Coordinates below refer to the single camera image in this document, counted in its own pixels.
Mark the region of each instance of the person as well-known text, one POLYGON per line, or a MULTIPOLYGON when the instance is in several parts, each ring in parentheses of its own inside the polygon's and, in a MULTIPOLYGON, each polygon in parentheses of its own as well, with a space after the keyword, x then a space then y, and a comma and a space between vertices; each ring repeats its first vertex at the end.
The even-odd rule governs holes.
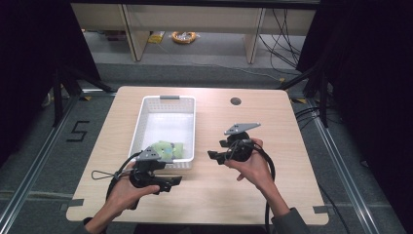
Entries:
MULTIPOLYGON (((252 139, 255 144, 263 146, 263 141, 258 138, 252 139)), ((247 179, 255 185, 267 200, 273 213, 271 221, 277 234, 284 233, 310 233, 310 230, 301 215, 295 208, 290 209, 282 198, 277 186, 274 184, 267 162, 253 150, 249 159, 245 162, 226 160, 225 166, 240 172, 237 180, 247 179)), ((102 233, 106 226, 121 213, 132 207, 135 201, 141 197, 155 193, 159 190, 158 185, 150 185, 143 188, 135 188, 129 181, 128 176, 122 177, 113 188, 111 194, 103 207, 94 217, 85 219, 72 234, 102 233)))

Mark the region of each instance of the person's right hand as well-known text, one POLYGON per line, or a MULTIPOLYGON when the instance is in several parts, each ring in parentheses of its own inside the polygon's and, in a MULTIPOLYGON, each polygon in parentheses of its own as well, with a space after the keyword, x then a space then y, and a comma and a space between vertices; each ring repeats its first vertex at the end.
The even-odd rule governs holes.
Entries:
MULTIPOLYGON (((252 141, 262 148, 263 141, 261 139, 252 138, 252 141)), ((274 184, 267 161, 256 150, 252 150, 251 156, 245 162, 226 160, 224 164, 240 172, 237 178, 238 181, 246 178, 259 190, 267 187, 268 184, 274 184)))

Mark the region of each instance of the light wood tabletop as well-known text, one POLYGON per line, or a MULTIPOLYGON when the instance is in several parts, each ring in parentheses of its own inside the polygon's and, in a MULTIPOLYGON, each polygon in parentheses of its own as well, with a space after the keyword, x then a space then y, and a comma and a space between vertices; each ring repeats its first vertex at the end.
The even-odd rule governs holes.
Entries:
POLYGON ((156 175, 183 176, 170 192, 140 199, 135 211, 125 211, 116 221, 190 224, 263 224, 265 199, 239 173, 209 159, 208 150, 223 152, 219 140, 235 123, 260 123, 247 131, 261 138, 276 167, 276 184, 290 207, 307 224, 324 225, 324 206, 303 138, 284 91, 122 87, 108 112, 94 150, 74 194, 82 206, 69 207, 69 220, 82 220, 104 204, 108 179, 93 180, 94 170, 116 172, 126 161, 142 99, 146 96, 193 96, 196 99, 195 158, 190 170, 160 170, 156 175), (234 105, 231 98, 239 98, 234 105))

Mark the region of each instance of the white plastic basket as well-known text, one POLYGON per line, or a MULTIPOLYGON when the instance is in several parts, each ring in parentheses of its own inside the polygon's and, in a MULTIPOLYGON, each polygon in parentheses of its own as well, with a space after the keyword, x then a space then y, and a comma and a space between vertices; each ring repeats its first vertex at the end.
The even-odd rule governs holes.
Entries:
POLYGON ((195 146, 195 113, 194 97, 144 97, 129 156, 160 140, 179 142, 183 143, 182 159, 173 159, 173 164, 167 164, 166 169, 191 169, 195 146))

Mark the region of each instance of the green plush toy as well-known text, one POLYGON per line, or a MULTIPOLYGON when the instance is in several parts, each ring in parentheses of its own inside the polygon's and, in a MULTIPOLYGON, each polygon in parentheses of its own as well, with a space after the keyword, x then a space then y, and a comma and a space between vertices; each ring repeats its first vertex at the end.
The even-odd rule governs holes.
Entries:
POLYGON ((182 159, 183 157, 183 143, 160 140, 151 146, 161 156, 162 160, 182 159))

